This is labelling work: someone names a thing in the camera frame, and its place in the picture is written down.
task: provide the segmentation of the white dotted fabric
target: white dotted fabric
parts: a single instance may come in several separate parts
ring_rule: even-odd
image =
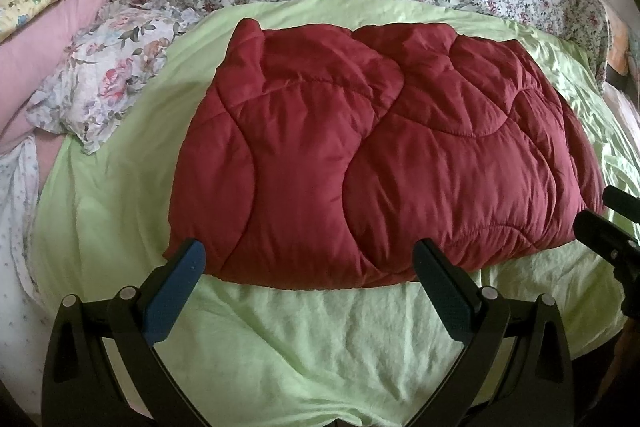
[[[38,162],[31,136],[0,156],[0,379],[27,413],[40,412],[52,326],[28,268],[37,203]]]

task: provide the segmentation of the metal screw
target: metal screw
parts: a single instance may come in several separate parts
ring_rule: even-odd
[[[76,304],[75,295],[67,295],[64,299],[62,299],[62,305],[65,308],[71,308],[71,306],[73,306],[74,304]]]
[[[480,290],[480,293],[482,294],[482,297],[491,301],[498,298],[498,290],[493,286],[485,286]]]
[[[551,295],[549,295],[548,293],[543,293],[542,294],[542,301],[547,306],[553,306],[554,304],[556,304],[556,300]]]
[[[133,286],[125,286],[118,294],[124,301],[128,301],[136,296],[136,289]]]

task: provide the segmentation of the red blanket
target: red blanket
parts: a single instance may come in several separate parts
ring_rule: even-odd
[[[573,239],[602,178],[571,109],[517,41],[446,24],[239,23],[191,121],[171,245],[284,289],[413,280],[431,237],[475,270]]]

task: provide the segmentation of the pink pillow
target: pink pillow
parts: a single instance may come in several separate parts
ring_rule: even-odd
[[[60,0],[0,44],[0,154],[32,130],[24,104],[108,0]]]

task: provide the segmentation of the green bed sheet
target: green bed sheet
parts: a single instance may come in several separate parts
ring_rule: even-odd
[[[100,151],[86,156],[76,140],[65,141],[40,200],[31,251],[51,314],[68,293],[110,298],[162,263],[178,150],[244,17],[263,28],[445,22],[470,36],[518,39],[584,125],[607,184],[640,196],[640,160],[598,95],[586,56],[571,43],[515,22],[400,0],[229,7],[170,47],[161,74]],[[638,232],[626,219],[616,222]],[[574,357],[610,339],[624,321],[612,270],[576,242],[472,276],[510,298],[553,294]],[[354,425],[406,422],[461,345],[450,340],[418,283],[303,292],[205,276],[156,348],[212,425],[305,427],[337,417]],[[127,396],[139,400],[122,363],[114,358],[114,365]]]

